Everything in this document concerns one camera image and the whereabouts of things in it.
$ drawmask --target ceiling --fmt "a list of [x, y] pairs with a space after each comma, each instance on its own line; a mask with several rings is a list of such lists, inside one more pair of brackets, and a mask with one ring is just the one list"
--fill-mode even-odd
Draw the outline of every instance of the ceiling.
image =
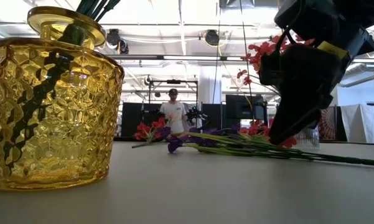
[[[121, 0], [108, 12], [100, 24], [108, 32], [119, 29], [120, 36], [128, 43], [130, 55], [211, 55], [243, 56], [245, 39], [248, 44], [260, 44], [272, 35], [279, 35], [273, 17], [278, 11], [277, 0], [255, 0], [255, 6], [249, 6], [250, 0], [243, 1], [243, 13], [239, 7], [227, 10], [219, 9], [220, 2], [229, 0]], [[75, 10], [80, 0], [0, 0], [0, 35], [3, 37], [38, 37], [26, 22], [27, 12], [34, 6], [56, 6]], [[218, 30], [221, 47], [207, 45], [204, 41], [208, 29]], [[369, 28], [374, 38], [374, 26]], [[108, 55], [117, 54], [108, 46], [98, 48]], [[361, 58], [374, 58], [374, 54]], [[206, 64], [186, 61], [165, 60], [122, 60], [126, 78], [122, 94], [124, 101], [142, 101], [147, 98], [147, 86], [144, 79], [149, 75], [153, 80], [197, 80], [200, 67]], [[222, 79], [222, 90], [226, 92], [249, 92], [236, 74], [245, 69], [243, 63], [222, 62], [218, 65], [218, 77]], [[354, 82], [363, 73], [374, 72], [374, 67], [365, 64], [352, 65], [347, 71], [344, 84], [351, 78]], [[166, 91], [169, 86], [159, 86], [156, 90]], [[179, 90], [191, 91], [180, 95], [181, 100], [195, 100], [194, 87], [182, 85]], [[252, 85], [253, 93], [271, 92], [261, 85]], [[266, 95], [268, 100], [274, 98]], [[159, 101], [166, 101], [162, 94]]]

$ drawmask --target textured glass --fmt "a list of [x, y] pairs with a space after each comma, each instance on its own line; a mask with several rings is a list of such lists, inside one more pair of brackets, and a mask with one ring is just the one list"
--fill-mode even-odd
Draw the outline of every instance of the textured glass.
[[0, 189], [54, 189], [108, 174], [123, 70], [63, 42], [0, 40]]
[[297, 144], [294, 149], [300, 150], [319, 150], [319, 132], [318, 126], [316, 128], [304, 128], [300, 133], [294, 136]]

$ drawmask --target white table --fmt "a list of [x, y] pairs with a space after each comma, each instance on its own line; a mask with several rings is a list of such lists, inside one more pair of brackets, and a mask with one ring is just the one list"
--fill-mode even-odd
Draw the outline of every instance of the white table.
[[[374, 167], [199, 154], [116, 142], [109, 176], [47, 192], [1, 192], [0, 223], [374, 223]], [[374, 159], [374, 146], [321, 151]]]

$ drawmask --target glass vase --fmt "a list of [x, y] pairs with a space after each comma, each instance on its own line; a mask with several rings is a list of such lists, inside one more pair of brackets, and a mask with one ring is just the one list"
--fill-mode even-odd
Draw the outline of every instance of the glass vase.
[[294, 149], [300, 149], [302, 151], [318, 151], [319, 150], [319, 132], [318, 126], [314, 129], [304, 128], [297, 133], [294, 138], [296, 139], [296, 145]]
[[36, 7], [39, 39], [0, 39], [0, 189], [58, 189], [109, 171], [123, 69], [94, 20]]

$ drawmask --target white t-shirt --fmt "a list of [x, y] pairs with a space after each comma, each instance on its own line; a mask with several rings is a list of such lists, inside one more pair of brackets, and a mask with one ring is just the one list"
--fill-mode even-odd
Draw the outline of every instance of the white t-shirt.
[[184, 126], [182, 125], [182, 117], [185, 116], [184, 105], [178, 101], [175, 104], [163, 103], [161, 106], [161, 112], [166, 114], [166, 118], [169, 119], [168, 127], [171, 128], [173, 133], [184, 132]]

